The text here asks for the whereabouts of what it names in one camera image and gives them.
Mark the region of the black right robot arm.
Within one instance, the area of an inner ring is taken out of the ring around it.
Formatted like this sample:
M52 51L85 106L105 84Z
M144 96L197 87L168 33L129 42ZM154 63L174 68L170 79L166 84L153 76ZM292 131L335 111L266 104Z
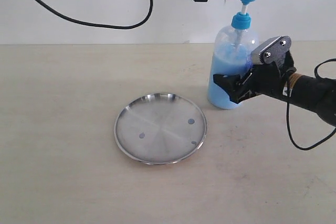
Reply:
M236 104L266 95L311 111L335 126L335 80L320 77L318 67L315 67L314 75L297 73L288 51L279 63L254 65L243 77L217 73L213 75L213 81Z

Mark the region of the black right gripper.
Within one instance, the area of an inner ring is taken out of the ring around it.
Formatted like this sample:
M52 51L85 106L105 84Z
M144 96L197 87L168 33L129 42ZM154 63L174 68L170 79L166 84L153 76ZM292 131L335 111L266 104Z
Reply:
M244 75L227 76L214 74L214 83L223 89L235 103L240 103L260 94L283 101L282 90L285 85L285 75L294 73L294 60L288 51L280 57L280 65L275 62L255 65Z

